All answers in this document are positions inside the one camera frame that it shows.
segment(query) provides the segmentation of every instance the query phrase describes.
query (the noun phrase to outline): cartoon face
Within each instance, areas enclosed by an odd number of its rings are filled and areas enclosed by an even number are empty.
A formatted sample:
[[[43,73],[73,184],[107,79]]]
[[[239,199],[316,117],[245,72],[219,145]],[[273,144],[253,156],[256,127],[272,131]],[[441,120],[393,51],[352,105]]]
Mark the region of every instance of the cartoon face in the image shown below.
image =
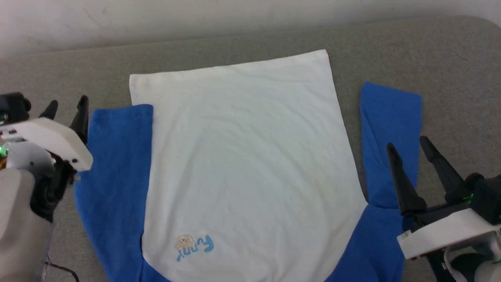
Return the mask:
[[[195,242],[193,242],[193,238],[190,235],[182,235],[177,239],[176,249],[186,249],[195,246]]]

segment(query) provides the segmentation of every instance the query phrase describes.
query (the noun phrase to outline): wire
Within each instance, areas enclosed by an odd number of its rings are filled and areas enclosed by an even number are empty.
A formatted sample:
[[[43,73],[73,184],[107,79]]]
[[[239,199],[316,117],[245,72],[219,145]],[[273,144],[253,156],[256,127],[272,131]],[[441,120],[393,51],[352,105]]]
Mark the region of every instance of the wire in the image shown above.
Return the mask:
[[[64,270],[66,272],[71,273],[71,275],[73,275],[73,278],[75,279],[75,282],[80,282],[80,280],[78,279],[78,275],[73,270],[71,270],[69,268],[66,268],[64,266],[59,266],[59,265],[54,264],[54,263],[52,263],[50,261],[46,261],[45,264],[48,265],[48,266],[52,266],[52,267],[58,268],[60,270]]]

